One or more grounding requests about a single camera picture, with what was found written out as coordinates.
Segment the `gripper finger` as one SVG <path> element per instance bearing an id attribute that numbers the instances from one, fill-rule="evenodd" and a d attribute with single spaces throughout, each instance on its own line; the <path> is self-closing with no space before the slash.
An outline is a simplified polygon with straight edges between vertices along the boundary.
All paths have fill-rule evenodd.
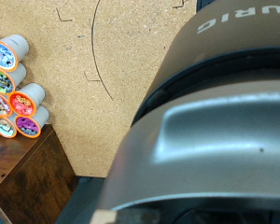
<path id="1" fill-rule="evenodd" d="M 90 224 L 159 224 L 161 214 L 150 209 L 122 209 L 118 211 L 97 209 Z"/>

